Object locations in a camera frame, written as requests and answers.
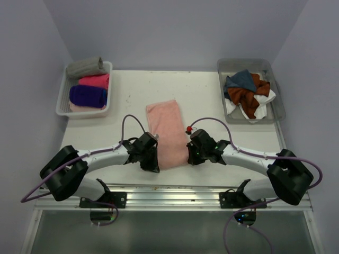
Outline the light pink towel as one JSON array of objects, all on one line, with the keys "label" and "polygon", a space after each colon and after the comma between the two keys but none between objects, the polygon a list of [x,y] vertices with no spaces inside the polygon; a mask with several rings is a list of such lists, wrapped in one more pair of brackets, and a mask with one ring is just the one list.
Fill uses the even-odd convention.
[{"label": "light pink towel", "polygon": [[149,104],[146,115],[150,133],[158,135],[158,165],[161,170],[187,164],[188,138],[177,101]]}]

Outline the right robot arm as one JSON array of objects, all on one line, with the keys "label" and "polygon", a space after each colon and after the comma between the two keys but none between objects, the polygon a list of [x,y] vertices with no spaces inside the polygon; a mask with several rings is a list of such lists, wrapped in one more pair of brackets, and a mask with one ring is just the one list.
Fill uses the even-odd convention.
[{"label": "right robot arm", "polygon": [[265,208],[268,198],[279,198],[297,206],[314,179],[306,166],[287,149],[279,153],[241,152],[230,141],[215,141],[203,129],[193,131],[188,127],[186,133],[190,136],[190,142],[186,145],[189,151],[188,164],[196,166],[210,161],[225,166],[239,166],[264,176],[260,180],[246,179],[236,190],[220,193],[222,208],[246,208],[255,204]]}]

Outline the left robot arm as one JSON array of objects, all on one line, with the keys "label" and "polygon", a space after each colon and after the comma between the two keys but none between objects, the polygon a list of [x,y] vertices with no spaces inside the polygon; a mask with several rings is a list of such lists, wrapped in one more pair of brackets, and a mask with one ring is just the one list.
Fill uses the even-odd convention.
[{"label": "left robot arm", "polygon": [[109,204],[110,190],[100,179],[86,174],[108,166],[140,163],[144,171],[159,173],[157,160],[158,136],[145,132],[136,139],[99,150],[76,150],[63,147],[40,171],[40,177],[56,201],[71,196],[91,200],[97,207]]}]

